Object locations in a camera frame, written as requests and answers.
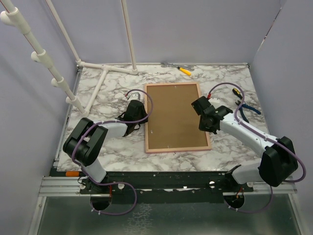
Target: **red wire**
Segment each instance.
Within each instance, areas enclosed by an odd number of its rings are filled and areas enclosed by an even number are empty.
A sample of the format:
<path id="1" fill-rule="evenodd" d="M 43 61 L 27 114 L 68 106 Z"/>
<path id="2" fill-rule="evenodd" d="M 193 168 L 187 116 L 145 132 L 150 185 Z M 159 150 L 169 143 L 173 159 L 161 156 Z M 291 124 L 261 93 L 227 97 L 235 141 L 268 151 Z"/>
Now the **red wire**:
<path id="1" fill-rule="evenodd" d="M 112 197 L 112 185 L 110 185 L 109 188 L 110 188 L 110 197 Z"/>
<path id="2" fill-rule="evenodd" d="M 236 197 L 238 197 L 238 194 L 243 190 L 243 187 L 241 186 L 241 188 L 239 189 L 238 193 L 236 194 Z"/>
<path id="3" fill-rule="evenodd" d="M 24 37 L 26 38 L 26 40 L 29 42 L 29 40 L 27 39 L 27 37 L 24 35 Z M 34 49 L 33 45 L 29 42 L 29 44 L 31 45 L 31 47 Z M 37 51 L 34 49 L 34 51 L 37 53 Z M 37 53 L 38 55 L 38 53 Z"/>

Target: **glass panel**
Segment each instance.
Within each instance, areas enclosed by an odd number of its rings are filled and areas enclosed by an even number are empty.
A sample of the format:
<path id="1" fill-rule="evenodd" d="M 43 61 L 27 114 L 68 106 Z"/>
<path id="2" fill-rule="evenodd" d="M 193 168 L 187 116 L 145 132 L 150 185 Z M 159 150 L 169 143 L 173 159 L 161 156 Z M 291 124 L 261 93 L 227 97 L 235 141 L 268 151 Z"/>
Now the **glass panel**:
<path id="1" fill-rule="evenodd" d="M 269 195 L 247 195 L 242 209 L 255 210 Z M 117 211 L 129 205 L 117 205 Z M 243 214 L 225 204 L 138 204 L 127 215 L 90 212 L 88 197 L 49 197 L 40 235 L 296 235 L 300 234 L 288 195 L 276 195 L 262 213 Z"/>

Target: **gray wall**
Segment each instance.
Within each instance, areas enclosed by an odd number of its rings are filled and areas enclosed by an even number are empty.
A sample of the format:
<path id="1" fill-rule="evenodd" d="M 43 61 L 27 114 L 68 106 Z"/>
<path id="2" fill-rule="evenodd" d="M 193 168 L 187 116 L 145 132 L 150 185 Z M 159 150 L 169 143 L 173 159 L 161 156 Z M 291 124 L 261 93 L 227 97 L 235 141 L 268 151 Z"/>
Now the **gray wall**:
<path id="1" fill-rule="evenodd" d="M 290 137 L 307 167 L 307 178 L 297 188 L 313 232 L 312 11 L 311 0 L 286 2 L 254 58 L 251 75 L 270 132 Z"/>
<path id="2" fill-rule="evenodd" d="M 54 58 L 64 78 L 73 86 L 74 58 L 43 12 L 43 5 L 38 0 L 13 2 Z M 0 23 L 2 235 L 27 233 L 41 178 L 48 174 L 52 165 L 67 108 L 65 94 L 50 85 L 49 71 L 30 59 L 32 51 L 17 29 Z"/>
<path id="3" fill-rule="evenodd" d="M 52 2 L 82 60 L 130 62 L 120 1 Z M 185 63 L 252 62 L 280 8 L 279 0 L 128 0 L 127 5 L 137 61 Z"/>

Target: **wooden frame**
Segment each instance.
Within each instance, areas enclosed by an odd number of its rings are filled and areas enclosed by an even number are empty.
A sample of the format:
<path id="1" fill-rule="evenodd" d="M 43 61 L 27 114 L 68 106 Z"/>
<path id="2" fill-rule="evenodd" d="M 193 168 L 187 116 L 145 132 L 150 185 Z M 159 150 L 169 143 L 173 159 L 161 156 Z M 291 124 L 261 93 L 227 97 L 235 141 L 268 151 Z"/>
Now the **wooden frame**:
<path id="1" fill-rule="evenodd" d="M 147 92 L 148 86 L 167 86 L 167 85 L 182 85 L 182 83 L 154 83 L 154 84 L 145 84 L 145 92 Z M 184 82 L 184 85 L 196 85 L 198 96 L 201 96 L 200 86 L 198 82 Z M 145 109 L 148 111 L 148 98 L 145 95 Z M 163 152 L 185 152 L 185 151 L 204 151 L 211 150 L 212 145 L 210 141 L 210 136 L 206 132 L 206 142 L 207 146 L 199 146 L 199 147 L 185 147 L 185 148 L 160 148 L 160 149 L 149 149 L 149 138 L 148 138 L 148 123 L 145 123 L 145 152 L 146 153 L 163 153 Z"/>

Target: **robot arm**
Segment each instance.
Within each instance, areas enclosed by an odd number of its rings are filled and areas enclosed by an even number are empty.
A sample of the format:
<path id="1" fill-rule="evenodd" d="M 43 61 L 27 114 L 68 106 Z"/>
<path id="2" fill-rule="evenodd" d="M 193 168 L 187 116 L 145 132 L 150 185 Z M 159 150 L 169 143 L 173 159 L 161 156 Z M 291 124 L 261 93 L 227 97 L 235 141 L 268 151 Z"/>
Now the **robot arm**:
<path id="1" fill-rule="evenodd" d="M 276 187 L 298 168 L 297 160 L 284 149 L 261 139 L 240 125 L 231 109 L 225 106 L 215 109 L 205 96 L 194 101 L 192 106 L 197 114 L 201 116 L 200 130 L 214 134 L 217 133 L 217 130 L 229 133 L 250 147 L 261 158 L 260 163 L 245 166 L 238 165 L 231 169 L 226 174 L 231 183 L 245 184 L 247 182 L 264 181 Z M 255 131 L 261 132 L 250 124 L 245 124 Z M 287 137 L 278 139 L 275 136 L 266 135 L 266 138 L 278 141 L 294 153 L 292 141 Z"/>
<path id="2" fill-rule="evenodd" d="M 117 120 L 137 121 L 146 117 L 147 113 L 144 109 L 143 103 L 137 100 L 139 98 L 140 96 L 138 94 L 136 99 L 129 99 L 130 103 L 126 112 L 120 115 Z M 137 124 L 144 124 L 147 121 L 148 119 L 145 119 L 140 123 L 125 124 L 115 122 L 96 126 L 78 146 L 75 154 L 75 161 L 80 163 L 84 172 L 96 182 L 100 183 L 107 174 L 98 159 L 103 142 L 114 137 L 125 137 L 134 131 Z M 82 118 L 65 141 L 63 151 L 71 157 L 78 141 L 93 125 L 94 122 L 90 119 Z"/>

